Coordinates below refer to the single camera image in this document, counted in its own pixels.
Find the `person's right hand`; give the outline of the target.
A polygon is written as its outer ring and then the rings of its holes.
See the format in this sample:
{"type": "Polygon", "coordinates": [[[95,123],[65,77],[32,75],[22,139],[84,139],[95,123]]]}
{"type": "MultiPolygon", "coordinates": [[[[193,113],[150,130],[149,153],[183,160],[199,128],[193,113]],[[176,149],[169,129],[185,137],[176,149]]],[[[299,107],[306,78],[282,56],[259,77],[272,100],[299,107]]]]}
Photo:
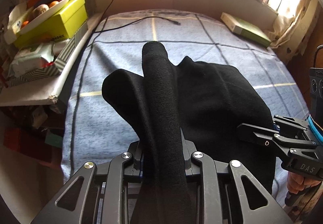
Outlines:
{"type": "Polygon", "coordinates": [[[301,175],[288,172],[287,175],[287,189],[292,194],[297,194],[299,191],[303,191],[307,187],[313,187],[321,184],[320,181],[305,178],[301,175]]]}

